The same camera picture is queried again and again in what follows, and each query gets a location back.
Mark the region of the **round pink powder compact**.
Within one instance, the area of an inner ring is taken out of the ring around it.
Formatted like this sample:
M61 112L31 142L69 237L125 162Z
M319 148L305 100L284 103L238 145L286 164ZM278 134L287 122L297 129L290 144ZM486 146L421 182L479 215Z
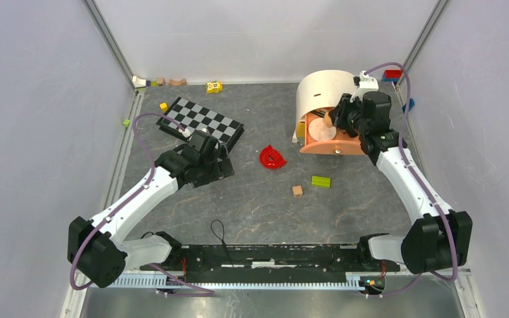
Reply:
M334 126L328 127L324 118L316 118L308 125L308 134L315 142L329 141L336 137L337 129Z

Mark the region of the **round drawer organizer box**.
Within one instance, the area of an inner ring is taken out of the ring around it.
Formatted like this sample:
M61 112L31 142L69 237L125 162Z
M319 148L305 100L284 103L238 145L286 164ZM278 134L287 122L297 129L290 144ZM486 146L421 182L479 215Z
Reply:
M311 111L333 110L344 93L356 90L353 74L341 70L321 70L307 75L296 91L296 129L292 142L301 145L302 154L362 156L361 143L337 129L333 140L315 142L308 134L308 125L319 118Z

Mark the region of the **red plastic arch toy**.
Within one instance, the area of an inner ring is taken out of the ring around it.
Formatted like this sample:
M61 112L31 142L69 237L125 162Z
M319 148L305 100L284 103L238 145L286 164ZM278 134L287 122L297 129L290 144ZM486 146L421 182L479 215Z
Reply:
M287 164L287 160L271 145L260 151L259 162L270 170L280 169Z

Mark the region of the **orange makeup sponge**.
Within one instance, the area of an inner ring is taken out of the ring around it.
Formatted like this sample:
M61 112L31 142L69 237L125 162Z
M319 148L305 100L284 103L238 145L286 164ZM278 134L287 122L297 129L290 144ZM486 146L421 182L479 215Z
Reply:
M334 120L335 120L335 115L331 111L326 112L323 116L323 122L327 128L331 128L331 127L335 126Z

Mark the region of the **black makeup brush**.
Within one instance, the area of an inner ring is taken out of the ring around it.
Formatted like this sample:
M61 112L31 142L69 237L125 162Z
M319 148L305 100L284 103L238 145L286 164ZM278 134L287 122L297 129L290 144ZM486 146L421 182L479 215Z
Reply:
M324 118L327 114L326 111L317 111L317 110L313 110L311 111L311 114L317 116L317 117L320 117L320 118Z

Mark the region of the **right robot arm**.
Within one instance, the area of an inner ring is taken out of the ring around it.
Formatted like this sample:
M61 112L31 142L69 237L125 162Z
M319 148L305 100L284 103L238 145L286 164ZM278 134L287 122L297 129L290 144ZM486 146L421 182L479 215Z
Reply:
M412 226L403 237L361 237L357 264L374 270L383 260L405 265L413 274L429 272L446 281L457 278L467 261L473 221L456 212L426 180L399 132L390 127L391 98L365 71L353 78L333 112L334 127L357 137L361 149L382 172L404 204Z

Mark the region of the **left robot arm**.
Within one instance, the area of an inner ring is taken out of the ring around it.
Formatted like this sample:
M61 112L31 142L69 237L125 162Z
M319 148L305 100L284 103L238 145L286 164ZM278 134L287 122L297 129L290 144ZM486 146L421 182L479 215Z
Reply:
M80 271L91 284L111 285L124 271L150 263L177 268L182 253L167 235L127 240L132 229L162 201L185 185L204 186L234 174L227 145L205 130L194 131L185 143L162 153L146 175L110 207L86 220L75 218L68 227L70 284Z

